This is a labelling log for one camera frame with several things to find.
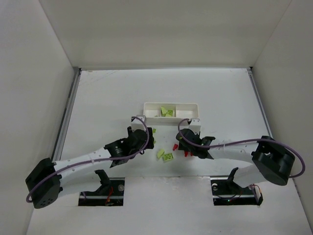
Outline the green slope lego brick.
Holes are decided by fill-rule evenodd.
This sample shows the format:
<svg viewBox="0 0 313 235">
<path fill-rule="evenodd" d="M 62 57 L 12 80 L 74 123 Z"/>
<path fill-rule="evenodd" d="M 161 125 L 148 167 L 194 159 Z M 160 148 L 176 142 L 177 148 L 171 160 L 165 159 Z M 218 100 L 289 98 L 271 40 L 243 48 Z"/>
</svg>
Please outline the green slope lego brick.
<svg viewBox="0 0 313 235">
<path fill-rule="evenodd" d="M 168 110 L 163 106 L 160 107 L 160 112 L 162 117 L 165 117 L 168 114 Z"/>
</svg>

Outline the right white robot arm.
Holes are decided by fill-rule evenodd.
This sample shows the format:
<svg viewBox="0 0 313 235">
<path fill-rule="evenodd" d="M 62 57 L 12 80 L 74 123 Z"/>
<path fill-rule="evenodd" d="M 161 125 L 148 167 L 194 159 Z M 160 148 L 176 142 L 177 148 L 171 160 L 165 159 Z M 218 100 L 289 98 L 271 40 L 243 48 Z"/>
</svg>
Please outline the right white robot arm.
<svg viewBox="0 0 313 235">
<path fill-rule="evenodd" d="M 242 188 L 264 181 L 285 186 L 295 160 L 294 154 L 286 146 L 269 136 L 234 144 L 215 137 L 201 139 L 199 134 L 186 128 L 179 130 L 176 140 L 183 151 L 200 159 L 228 159 L 248 163 L 247 167 L 234 167 L 229 175 L 230 180 Z"/>
</svg>

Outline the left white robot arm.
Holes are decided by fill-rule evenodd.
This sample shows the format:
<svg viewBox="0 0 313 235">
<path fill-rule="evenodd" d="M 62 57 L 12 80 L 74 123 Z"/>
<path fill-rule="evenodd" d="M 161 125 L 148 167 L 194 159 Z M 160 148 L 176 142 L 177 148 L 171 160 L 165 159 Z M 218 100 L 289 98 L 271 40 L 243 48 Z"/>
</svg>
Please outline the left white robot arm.
<svg viewBox="0 0 313 235">
<path fill-rule="evenodd" d="M 153 129 L 135 130 L 128 127 L 128 136 L 109 143 L 89 154 L 69 160 L 41 160 L 27 176 L 29 190 L 26 197 L 34 208 L 51 205 L 58 198 L 72 193 L 108 194 L 112 187 L 106 168 L 127 163 L 137 154 L 154 148 Z"/>
</svg>

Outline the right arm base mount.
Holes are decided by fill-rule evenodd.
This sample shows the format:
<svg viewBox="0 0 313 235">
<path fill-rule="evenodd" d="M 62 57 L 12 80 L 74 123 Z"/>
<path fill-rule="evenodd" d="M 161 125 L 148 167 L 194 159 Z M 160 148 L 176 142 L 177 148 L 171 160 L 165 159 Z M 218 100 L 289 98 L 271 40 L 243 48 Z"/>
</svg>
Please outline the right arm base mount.
<svg viewBox="0 0 313 235">
<path fill-rule="evenodd" d="M 210 178 L 214 206 L 260 206 L 262 204 L 264 198 L 258 185 L 252 184 L 242 188 L 233 182 L 238 169 L 238 167 L 232 169 L 227 178 Z"/>
</svg>

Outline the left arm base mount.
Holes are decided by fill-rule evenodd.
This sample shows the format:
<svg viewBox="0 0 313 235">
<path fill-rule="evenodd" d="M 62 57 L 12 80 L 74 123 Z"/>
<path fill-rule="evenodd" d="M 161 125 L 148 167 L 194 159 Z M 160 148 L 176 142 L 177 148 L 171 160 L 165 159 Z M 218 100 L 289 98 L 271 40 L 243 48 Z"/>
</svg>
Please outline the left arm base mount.
<svg viewBox="0 0 313 235">
<path fill-rule="evenodd" d="M 80 207 L 120 207 L 124 204 L 125 178 L 109 178 L 104 170 L 96 170 L 100 186 L 80 193 Z"/>
</svg>

